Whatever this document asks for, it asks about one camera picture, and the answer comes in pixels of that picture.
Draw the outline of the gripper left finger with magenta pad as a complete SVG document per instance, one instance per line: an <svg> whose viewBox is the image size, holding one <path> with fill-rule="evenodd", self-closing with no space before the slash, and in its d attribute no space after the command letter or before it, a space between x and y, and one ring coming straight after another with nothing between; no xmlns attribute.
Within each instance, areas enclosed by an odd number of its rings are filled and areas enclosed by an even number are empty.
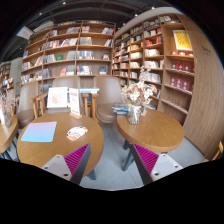
<svg viewBox="0 0 224 224"><path fill-rule="evenodd" d="M79 185L90 155L90 145L86 144L65 156L55 155L42 169Z"/></svg>

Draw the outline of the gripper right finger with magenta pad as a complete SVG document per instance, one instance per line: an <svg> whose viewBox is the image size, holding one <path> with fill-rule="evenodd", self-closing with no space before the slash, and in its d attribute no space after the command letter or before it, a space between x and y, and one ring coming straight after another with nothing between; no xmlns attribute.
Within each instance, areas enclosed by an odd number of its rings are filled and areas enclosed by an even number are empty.
<svg viewBox="0 0 224 224"><path fill-rule="evenodd" d="M168 154L158 155L137 144L133 145L132 154L144 185L182 169Z"/></svg>

